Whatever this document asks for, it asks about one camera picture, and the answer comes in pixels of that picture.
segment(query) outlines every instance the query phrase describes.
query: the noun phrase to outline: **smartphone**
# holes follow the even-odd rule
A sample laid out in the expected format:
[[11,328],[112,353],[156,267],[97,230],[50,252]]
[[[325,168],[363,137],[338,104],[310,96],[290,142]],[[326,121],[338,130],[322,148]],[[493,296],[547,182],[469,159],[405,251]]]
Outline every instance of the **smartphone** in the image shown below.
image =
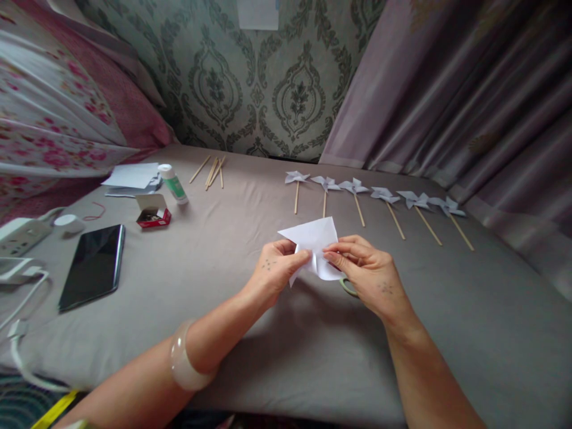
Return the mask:
[[61,293],[60,313],[117,290],[124,240],[124,225],[82,234]]

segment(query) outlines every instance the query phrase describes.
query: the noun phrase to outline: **wooden stick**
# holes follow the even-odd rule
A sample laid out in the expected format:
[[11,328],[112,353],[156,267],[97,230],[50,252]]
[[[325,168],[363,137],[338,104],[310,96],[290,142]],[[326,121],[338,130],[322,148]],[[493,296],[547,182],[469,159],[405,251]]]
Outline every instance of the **wooden stick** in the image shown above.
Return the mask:
[[469,249],[471,249],[471,251],[475,251],[475,248],[472,246],[471,242],[469,241],[469,239],[467,238],[467,236],[465,235],[465,233],[463,232],[463,230],[461,229],[461,226],[457,223],[454,215],[451,215],[451,220],[453,221],[453,223],[455,224],[455,226],[457,227],[457,230],[459,231],[461,237],[463,237],[463,240],[465,240],[465,243],[467,244],[467,246],[469,247]]
[[209,162],[210,160],[210,155],[207,156],[207,158],[205,159],[205,161],[201,164],[201,166],[198,168],[197,172],[191,177],[191,180],[189,180],[189,183],[192,183],[193,180],[195,179],[195,177],[197,177],[197,174],[199,174],[201,172],[201,170],[203,169],[204,165]]
[[365,228],[365,222],[363,221],[363,216],[362,216],[362,209],[359,208],[358,195],[353,194],[353,197],[356,199],[356,206],[359,212],[359,218],[362,220],[362,226]]
[[296,203],[294,205],[294,214],[298,214],[298,191],[300,190],[300,181],[296,181]]
[[219,166],[217,167],[217,169],[214,171],[214,175],[210,180],[209,183],[209,187],[212,186],[213,182],[215,181],[216,177],[219,175],[219,171],[222,168],[222,163],[225,161],[226,159],[226,155],[224,156],[224,158],[222,160],[219,160]]
[[206,191],[209,188],[210,178],[213,176],[213,172],[215,172],[215,167],[218,164],[219,159],[216,157],[213,162],[213,166],[210,168],[209,177],[207,177],[207,182],[204,184],[204,190]]
[[324,212],[322,213],[322,218],[326,217],[326,199],[328,198],[328,193],[324,191]]
[[399,222],[397,221],[397,218],[395,217],[395,213],[393,213],[393,209],[391,208],[391,204],[389,203],[389,201],[386,201],[386,204],[387,204],[387,208],[389,209],[389,212],[393,216],[393,221],[395,222],[395,226],[397,227],[397,229],[399,230],[399,233],[401,234],[401,238],[403,238],[405,240],[405,236],[403,235],[403,231],[401,230],[401,226],[399,226]]
[[423,216],[423,213],[421,213],[421,211],[419,210],[419,207],[415,206],[415,210],[417,210],[417,213],[419,213],[421,219],[423,219],[423,222],[425,222],[425,225],[427,226],[427,228],[429,228],[429,231],[431,231],[431,233],[433,234],[433,238],[437,241],[438,245],[443,245],[443,243],[441,243],[441,240],[439,240],[437,234],[435,234],[435,231],[433,231],[431,225],[429,225],[429,222],[427,222],[425,216]]

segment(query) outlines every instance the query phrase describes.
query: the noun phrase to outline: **green wallpaper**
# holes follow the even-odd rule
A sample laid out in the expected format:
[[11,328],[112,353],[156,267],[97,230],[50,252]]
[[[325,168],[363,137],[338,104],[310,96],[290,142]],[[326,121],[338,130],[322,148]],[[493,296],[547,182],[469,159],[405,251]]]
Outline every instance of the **green wallpaper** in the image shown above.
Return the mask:
[[240,30],[235,0],[76,0],[139,52],[181,142],[317,161],[385,4],[281,0]]

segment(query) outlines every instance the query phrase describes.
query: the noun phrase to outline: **purple curtain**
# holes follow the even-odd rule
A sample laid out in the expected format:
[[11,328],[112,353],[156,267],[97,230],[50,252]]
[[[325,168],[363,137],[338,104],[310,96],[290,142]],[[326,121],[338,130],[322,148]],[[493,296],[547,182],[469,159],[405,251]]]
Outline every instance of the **purple curtain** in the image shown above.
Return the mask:
[[572,6],[388,1],[320,159],[431,178],[572,301]]

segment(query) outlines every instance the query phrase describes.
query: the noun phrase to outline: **glue stick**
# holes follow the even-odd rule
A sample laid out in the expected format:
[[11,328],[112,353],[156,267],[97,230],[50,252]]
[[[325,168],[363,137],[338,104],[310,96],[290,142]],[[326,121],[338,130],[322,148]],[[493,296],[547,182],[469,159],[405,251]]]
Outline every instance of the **glue stick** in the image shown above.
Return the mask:
[[179,182],[179,178],[175,174],[175,170],[171,164],[161,164],[159,165],[159,172],[161,173],[161,177],[167,184],[169,191],[175,197],[177,204],[183,205],[189,202],[189,199],[186,197],[185,190]]

